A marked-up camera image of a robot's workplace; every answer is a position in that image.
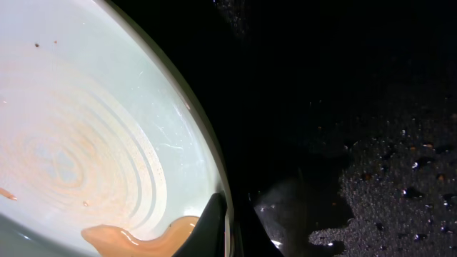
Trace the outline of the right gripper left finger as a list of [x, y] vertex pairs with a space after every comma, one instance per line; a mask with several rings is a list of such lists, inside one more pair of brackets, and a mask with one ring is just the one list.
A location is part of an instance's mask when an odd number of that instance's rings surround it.
[[225, 198], [214, 193], [191, 235], [173, 257], [224, 257], [225, 216]]

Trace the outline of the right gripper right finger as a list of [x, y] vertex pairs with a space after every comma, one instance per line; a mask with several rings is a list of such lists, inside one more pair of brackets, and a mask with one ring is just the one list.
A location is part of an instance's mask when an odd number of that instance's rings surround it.
[[248, 201], [234, 205], [235, 256], [282, 257], [264, 230], [256, 212]]

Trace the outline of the light blue plate top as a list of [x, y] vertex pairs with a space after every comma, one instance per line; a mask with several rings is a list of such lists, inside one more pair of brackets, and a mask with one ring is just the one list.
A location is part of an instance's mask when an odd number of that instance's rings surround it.
[[173, 256], [214, 193], [219, 146], [164, 52], [106, 1], [1, 3], [1, 254]]

